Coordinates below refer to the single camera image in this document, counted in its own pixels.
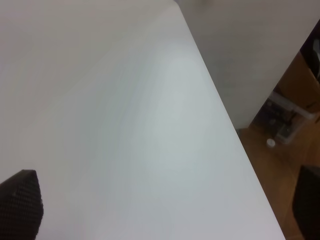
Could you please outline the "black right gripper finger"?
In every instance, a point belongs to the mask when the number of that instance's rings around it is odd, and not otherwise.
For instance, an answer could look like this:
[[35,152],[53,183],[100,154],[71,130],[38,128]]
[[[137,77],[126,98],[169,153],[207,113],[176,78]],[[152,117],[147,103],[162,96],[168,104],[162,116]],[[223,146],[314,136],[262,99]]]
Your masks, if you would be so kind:
[[36,239],[44,215],[35,170],[21,170],[0,184],[0,238]]

